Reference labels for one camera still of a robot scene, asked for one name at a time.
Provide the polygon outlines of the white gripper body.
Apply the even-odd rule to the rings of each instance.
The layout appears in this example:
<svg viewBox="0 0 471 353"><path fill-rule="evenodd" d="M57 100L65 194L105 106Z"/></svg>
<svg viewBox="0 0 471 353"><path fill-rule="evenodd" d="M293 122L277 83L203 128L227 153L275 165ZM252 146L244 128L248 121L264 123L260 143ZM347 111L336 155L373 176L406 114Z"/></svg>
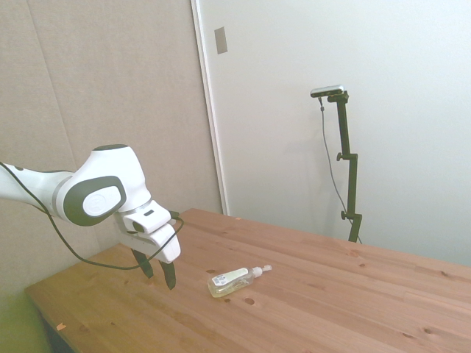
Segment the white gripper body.
<svg viewBox="0 0 471 353"><path fill-rule="evenodd" d="M126 225L126 219L118 213L113 217L120 231L118 239L125 246L150 257L157 253L155 257L164 263L172 263L180 256L180 244L171 224L165 223L154 232L146 234L138 232L132 223Z"/></svg>

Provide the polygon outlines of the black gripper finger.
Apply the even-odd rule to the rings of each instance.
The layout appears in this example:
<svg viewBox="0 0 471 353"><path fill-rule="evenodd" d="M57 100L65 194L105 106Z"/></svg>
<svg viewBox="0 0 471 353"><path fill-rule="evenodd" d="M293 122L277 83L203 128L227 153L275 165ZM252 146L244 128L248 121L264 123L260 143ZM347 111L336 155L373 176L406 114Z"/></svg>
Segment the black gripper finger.
<svg viewBox="0 0 471 353"><path fill-rule="evenodd" d="M137 250L132 250L132 254L139 265L139 268L143 271L144 275L150 279L154 276L152 265L149 263L147 256Z"/></svg>
<svg viewBox="0 0 471 353"><path fill-rule="evenodd" d="M159 263L160 267L162 268L164 279L166 281L168 289L173 290L177 283L174 263L166 263L163 261L159 261Z"/></svg>

